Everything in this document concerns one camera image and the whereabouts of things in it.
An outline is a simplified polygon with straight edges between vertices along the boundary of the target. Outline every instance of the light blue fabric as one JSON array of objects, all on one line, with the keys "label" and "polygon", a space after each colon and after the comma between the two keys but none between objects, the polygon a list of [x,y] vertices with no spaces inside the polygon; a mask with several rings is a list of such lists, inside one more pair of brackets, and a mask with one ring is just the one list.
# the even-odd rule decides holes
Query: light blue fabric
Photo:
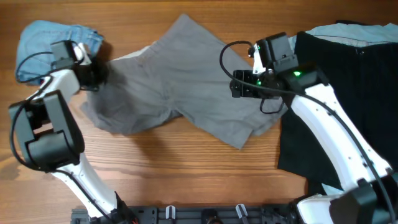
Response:
[{"label": "light blue fabric", "polygon": [[[96,30],[81,25],[34,21],[22,31],[17,50],[17,67],[31,54],[51,51],[50,44],[61,40],[84,43],[90,48],[91,54],[96,55],[104,38]],[[28,80],[47,73],[53,60],[52,55],[38,55],[27,60],[21,67],[19,79]],[[32,82],[32,84],[39,83],[40,80]]]},{"label": "light blue fabric", "polygon": [[[356,24],[332,24],[316,27],[306,33],[321,39],[355,47],[367,47],[374,44],[398,42],[398,26],[361,26]],[[294,51],[296,36],[289,38],[290,47]]]}]

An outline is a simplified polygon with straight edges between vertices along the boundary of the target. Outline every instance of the black garment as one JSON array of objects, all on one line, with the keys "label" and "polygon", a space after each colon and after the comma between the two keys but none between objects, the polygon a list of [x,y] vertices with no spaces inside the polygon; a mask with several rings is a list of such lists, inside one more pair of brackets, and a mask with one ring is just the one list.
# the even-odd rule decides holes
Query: black garment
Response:
[{"label": "black garment", "polygon": [[[300,32],[295,53],[299,63],[320,66],[365,140],[398,169],[398,44],[358,48]],[[291,110],[282,117],[278,169],[340,187],[326,153]]]}]

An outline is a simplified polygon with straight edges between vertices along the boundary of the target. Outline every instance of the blue denim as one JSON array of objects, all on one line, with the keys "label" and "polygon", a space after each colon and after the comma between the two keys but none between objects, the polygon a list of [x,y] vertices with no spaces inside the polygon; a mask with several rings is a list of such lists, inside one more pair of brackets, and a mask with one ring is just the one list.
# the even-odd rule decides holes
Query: blue denim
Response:
[{"label": "blue denim", "polygon": [[[49,21],[34,21],[21,34],[17,50],[17,66],[29,55],[37,52],[51,51],[50,44],[61,40],[74,40],[84,43],[95,56],[100,49],[104,37],[97,30],[81,25],[64,25]],[[37,55],[27,60],[18,74],[20,80],[28,80],[46,74],[54,61],[52,55]]]}]

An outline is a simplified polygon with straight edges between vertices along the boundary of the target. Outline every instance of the gray fabric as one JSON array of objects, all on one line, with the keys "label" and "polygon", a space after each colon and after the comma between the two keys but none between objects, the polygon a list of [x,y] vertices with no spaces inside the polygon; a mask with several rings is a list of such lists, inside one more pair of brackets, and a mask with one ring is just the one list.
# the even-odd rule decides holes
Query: gray fabric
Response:
[{"label": "gray fabric", "polygon": [[[108,62],[108,83],[87,93],[82,110],[95,126],[111,133],[134,134],[184,115],[199,128],[241,149],[251,133],[262,134],[286,111],[262,114],[260,99],[232,98],[230,79],[218,57],[225,46],[187,15],[140,56]],[[251,69],[231,49],[226,68]],[[269,100],[264,110],[278,110]]]}]

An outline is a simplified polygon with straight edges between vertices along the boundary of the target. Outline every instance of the wood surface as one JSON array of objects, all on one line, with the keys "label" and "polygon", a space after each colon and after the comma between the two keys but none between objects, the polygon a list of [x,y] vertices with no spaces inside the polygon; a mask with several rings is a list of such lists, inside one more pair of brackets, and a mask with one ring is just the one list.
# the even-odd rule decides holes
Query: wood surface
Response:
[{"label": "wood surface", "polygon": [[[9,149],[7,108],[35,90],[16,84],[13,75],[19,35],[30,22],[98,29],[109,43],[101,56],[112,59],[159,39],[181,13],[225,42],[254,42],[336,19],[398,23],[397,9],[398,1],[369,0],[0,0],[0,223],[69,223],[71,209],[82,206],[66,185],[20,166]],[[245,56],[245,47],[234,49]],[[86,155],[128,205],[260,205],[305,193],[304,178],[276,169],[279,123],[238,151],[184,118],[133,136],[112,135],[95,128],[80,111],[84,101],[84,93],[74,96],[70,109],[85,137]]]}]

